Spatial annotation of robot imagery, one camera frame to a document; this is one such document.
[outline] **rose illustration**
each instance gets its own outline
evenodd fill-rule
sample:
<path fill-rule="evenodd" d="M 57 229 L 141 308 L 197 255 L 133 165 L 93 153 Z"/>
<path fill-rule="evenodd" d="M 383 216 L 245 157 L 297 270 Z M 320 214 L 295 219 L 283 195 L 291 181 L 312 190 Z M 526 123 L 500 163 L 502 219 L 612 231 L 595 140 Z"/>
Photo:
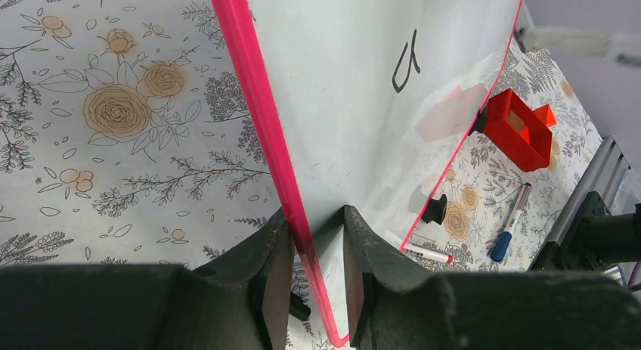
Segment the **rose illustration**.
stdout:
<path fill-rule="evenodd" d="M 561 82 L 561 89 L 563 90 L 563 93 L 565 93 L 565 96 L 572 99 L 574 98 L 574 90 L 570 86 L 570 83 L 568 83 L 567 80 L 563 79 Z"/>
<path fill-rule="evenodd" d="M 478 206 L 478 195 L 476 194 L 476 190 L 472 186 L 465 185 L 461 191 L 463 206 L 468 210 L 476 209 Z"/>
<path fill-rule="evenodd" d="M 457 240 L 463 240 L 469 234 L 469 219 L 465 209 L 458 203 L 448 203 L 445 211 L 445 229 Z"/>
<path fill-rule="evenodd" d="M 169 97 L 180 93 L 183 86 L 184 79 L 175 67 L 154 65 L 144 72 L 136 90 L 147 97 Z"/>
<path fill-rule="evenodd" d="M 551 172 L 556 172 L 559 169 L 559 159 L 557 158 L 561 154 L 561 147 L 559 142 L 552 140 L 552 150 L 550 150 L 550 165 L 547 168 Z"/>
<path fill-rule="evenodd" d="M 456 178 L 456 176 L 457 176 L 456 172 L 455 172 L 455 171 L 454 171 L 454 169 L 452 169 L 452 167 L 450 166 L 450 168 L 449 168 L 449 169 L 447 169 L 447 172 L 445 173 L 445 180 L 447 180 L 447 181 L 453 181 L 453 180 L 454 180 L 454 178 Z"/>
<path fill-rule="evenodd" d="M 78 172 L 76 169 L 66 169 L 60 173 L 60 181 L 65 184 L 76 184 L 76 190 L 81 193 L 86 193 L 94 187 L 91 180 L 94 178 L 94 173 L 91 171 Z"/>
<path fill-rule="evenodd" d="M 51 33 L 59 38 L 68 38 L 71 36 L 71 30 L 69 30 L 68 27 L 64 26 L 62 20 L 55 16 L 43 17 L 42 25 L 46 29 L 51 30 Z"/>
<path fill-rule="evenodd" d="M 125 30 L 113 29 L 107 34 L 107 45 L 114 53 L 123 54 L 134 46 L 134 38 Z"/>
<path fill-rule="evenodd" d="M 87 96 L 84 115 L 89 128 L 127 142 L 147 127 L 151 109 L 133 88 L 111 85 Z"/>
<path fill-rule="evenodd" d="M 182 229 L 174 229 L 174 231 L 172 232 L 172 238 L 176 240 L 184 238 L 184 231 Z"/>
<path fill-rule="evenodd" d="M 552 140 L 552 154 L 557 156 L 561 153 L 561 146 L 556 140 Z"/>

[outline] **leaf illustration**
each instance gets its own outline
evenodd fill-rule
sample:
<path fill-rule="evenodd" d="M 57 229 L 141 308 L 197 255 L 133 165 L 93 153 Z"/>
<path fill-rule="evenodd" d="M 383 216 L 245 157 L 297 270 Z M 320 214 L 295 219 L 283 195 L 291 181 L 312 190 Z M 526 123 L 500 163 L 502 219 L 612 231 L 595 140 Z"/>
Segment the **leaf illustration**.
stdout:
<path fill-rule="evenodd" d="M 156 140 L 158 139 L 158 128 L 153 127 L 149 132 L 150 132 L 149 139 L 152 142 L 156 142 Z"/>
<path fill-rule="evenodd" d="M 173 107 L 175 107 L 175 105 L 176 105 L 176 98 L 174 98 L 174 96 L 169 97 L 169 101 L 167 102 L 167 106 L 166 106 L 167 112 L 172 110 Z"/>
<path fill-rule="evenodd" d="M 58 93 L 78 93 L 79 91 L 84 91 L 89 88 L 89 84 L 87 82 L 71 79 L 67 74 L 50 76 L 38 83 L 38 85 L 48 91 L 56 91 Z"/>
<path fill-rule="evenodd" d="M 78 81 L 80 81 L 80 82 L 84 82 L 84 81 L 86 81 L 86 80 L 87 80 L 87 79 L 85 78 L 85 76 L 83 76 L 83 75 L 82 75 L 82 73 L 81 73 L 81 72 L 79 72 L 78 70 L 65 69 L 65 70 L 63 70 L 63 71 L 64 71 L 64 72 L 65 72 L 65 74 L 67 74 L 71 79 L 75 79 L 75 80 L 78 80 Z"/>
<path fill-rule="evenodd" d="M 73 155 L 76 154 L 77 150 L 78 150 L 77 148 L 71 148 L 69 150 L 64 151 L 64 153 L 62 154 L 62 158 L 65 160 L 72 158 Z"/>
<path fill-rule="evenodd" d="M 193 102 L 189 106 L 189 108 L 187 108 L 187 113 L 184 115 L 185 121 L 186 122 L 191 122 L 191 121 L 195 120 L 196 117 L 198 117 L 198 115 L 200 114 L 201 108 L 202 108 L 202 104 L 200 103 L 200 101 Z"/>
<path fill-rule="evenodd" d="M 136 139 L 136 142 L 134 143 L 134 147 L 132 148 L 132 155 L 135 155 L 138 151 L 143 150 L 150 143 L 151 143 L 151 139 L 149 136 L 149 131 L 138 136 L 138 138 Z"/>
<path fill-rule="evenodd" d="M 16 67 L 16 63 L 0 66 L 0 86 L 11 85 L 11 83 L 16 81 L 18 76 L 20 76 L 20 72 Z"/>
<path fill-rule="evenodd" d="M 127 85 L 128 87 L 136 89 L 138 77 L 136 76 L 136 73 L 134 73 L 132 66 L 126 61 L 120 63 L 116 78 L 118 79 L 118 84 Z"/>
<path fill-rule="evenodd" d="M 113 84 L 113 77 L 108 72 L 102 69 L 85 69 L 87 81 L 89 86 L 95 90 L 106 87 L 108 84 Z"/>
<path fill-rule="evenodd" d="M 89 66 L 91 68 L 97 68 L 98 67 L 98 57 L 97 56 L 95 56 L 93 54 L 89 54 L 87 56 L 87 60 L 89 60 Z"/>
<path fill-rule="evenodd" d="M 149 97 L 147 98 L 147 107 L 158 112 L 158 114 L 162 114 L 169 105 L 169 101 L 169 97 Z"/>
<path fill-rule="evenodd" d="M 71 116 L 71 113 L 69 113 L 67 110 L 64 110 L 62 108 L 51 108 L 51 112 L 59 117 Z"/>
<path fill-rule="evenodd" d="M 113 236 L 116 237 L 116 238 L 123 237 L 123 236 L 127 235 L 127 233 L 131 229 L 132 229 L 132 225 L 131 224 L 127 224 L 124 227 L 118 229 L 115 233 L 113 233 Z"/>
<path fill-rule="evenodd" d="M 85 24 L 85 27 L 87 28 L 87 30 L 93 30 L 96 27 L 97 24 L 98 24 L 98 22 L 95 19 L 90 19 L 90 20 L 87 20 L 87 23 Z"/>
<path fill-rule="evenodd" d="M 181 137 L 187 137 L 189 135 L 189 129 L 183 125 L 176 127 L 176 134 Z"/>
<path fill-rule="evenodd" d="M 51 185 L 47 185 L 47 186 L 43 187 L 42 189 L 38 190 L 38 192 L 39 193 L 46 193 L 47 191 L 50 191 L 50 190 L 53 190 L 53 189 L 57 189 L 60 186 L 62 186 L 62 183 L 61 182 L 57 182 L 55 184 L 51 184 Z"/>
<path fill-rule="evenodd" d="M 69 45 L 69 43 L 65 42 L 62 38 L 59 38 L 59 37 L 57 37 L 57 36 L 54 36 L 54 40 L 55 40 L 56 42 L 58 42 L 58 44 L 60 44 L 60 45 L 64 46 L 64 47 L 65 47 L 65 48 L 67 48 L 67 49 L 73 49 L 73 47 L 72 47 L 71 45 Z"/>
<path fill-rule="evenodd" d="M 29 31 L 42 31 L 45 29 L 42 26 L 22 26 L 22 28 Z"/>
<path fill-rule="evenodd" d="M 73 242 L 73 239 L 64 239 L 65 236 L 63 232 L 54 231 L 34 242 L 38 239 L 37 235 L 29 233 L 14 235 L 1 245 L 4 249 L 0 262 L 2 265 L 28 265 L 50 261 L 58 257 L 58 254 L 51 254 L 53 251 Z"/>
<path fill-rule="evenodd" d="M 42 208 L 40 208 L 40 212 L 45 216 L 56 216 L 60 214 L 60 210 L 51 208 L 49 206 L 43 206 Z"/>
<path fill-rule="evenodd" d="M 178 65 L 178 66 L 187 65 L 189 63 L 191 63 L 191 60 L 187 59 L 186 57 L 180 57 L 174 60 L 174 65 Z"/>
<path fill-rule="evenodd" d="M 162 118 L 160 118 L 160 115 L 156 112 L 151 113 L 151 125 L 156 128 L 156 127 L 162 127 L 165 125 L 165 121 L 163 121 Z"/>
<path fill-rule="evenodd" d="M 35 25 L 40 26 L 40 21 L 37 21 L 37 19 L 34 19 L 34 18 L 33 18 L 33 17 L 31 17 L 31 16 L 22 15 L 22 14 L 20 14 L 20 16 L 21 16 L 21 17 L 23 17 L 23 19 L 25 19 L 25 20 L 29 21 L 30 23 L 34 23 Z"/>
<path fill-rule="evenodd" d="M 172 138 L 173 138 L 172 130 L 163 129 L 163 131 L 160 133 L 160 141 L 158 143 L 159 150 L 162 150 L 163 148 L 167 147 L 167 144 L 169 144 Z"/>
<path fill-rule="evenodd" d="M 94 133 L 87 143 L 93 144 L 94 146 L 113 146 L 114 144 L 117 144 L 118 141 L 105 136 L 102 132 L 98 132 Z"/>
<path fill-rule="evenodd" d="M 58 176 L 56 175 L 56 172 L 48 168 L 47 166 L 45 166 L 45 171 L 47 172 L 47 174 L 49 174 L 49 176 L 51 176 L 51 178 L 58 178 Z"/>

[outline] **table surface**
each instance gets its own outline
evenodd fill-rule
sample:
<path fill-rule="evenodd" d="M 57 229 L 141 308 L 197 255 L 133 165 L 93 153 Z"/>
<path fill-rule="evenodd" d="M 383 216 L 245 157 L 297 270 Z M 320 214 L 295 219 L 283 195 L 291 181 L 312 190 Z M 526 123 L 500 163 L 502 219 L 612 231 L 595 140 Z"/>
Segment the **table surface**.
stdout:
<path fill-rule="evenodd" d="M 523 172 L 486 136 L 471 134 L 434 195 L 447 195 L 443 225 L 420 223 L 410 239 L 411 243 L 449 252 L 454 263 L 416 259 L 423 267 L 433 271 L 526 271 L 599 148 L 601 137 L 548 51 L 523 54 L 512 44 L 493 94 L 506 88 L 513 89 L 532 108 L 544 104 L 552 107 L 557 124 L 550 128 L 550 167 Z M 497 264 L 488 257 L 488 250 L 525 182 L 532 184 L 525 219 L 515 230 L 505 260 Z M 305 287 L 303 276 L 299 269 L 293 281 L 296 289 Z M 292 348 L 334 348 L 314 311 L 309 324 L 290 321 Z"/>
<path fill-rule="evenodd" d="M 0 8 L 10 22 L 0 43 L 0 153 L 9 152 L 0 158 L 0 266 L 195 268 L 279 207 L 209 0 L 2 0 Z M 470 136 L 437 193 L 451 201 L 446 222 L 412 237 L 455 255 L 448 267 L 422 263 L 433 270 L 525 270 L 599 146 L 548 53 L 511 52 L 497 91 L 552 104 L 552 165 L 524 174 L 487 138 Z M 494 265 L 488 247 L 526 181 L 527 220 Z M 294 269 L 293 290 L 312 316 L 291 317 L 288 346 L 333 348 L 300 262 Z"/>

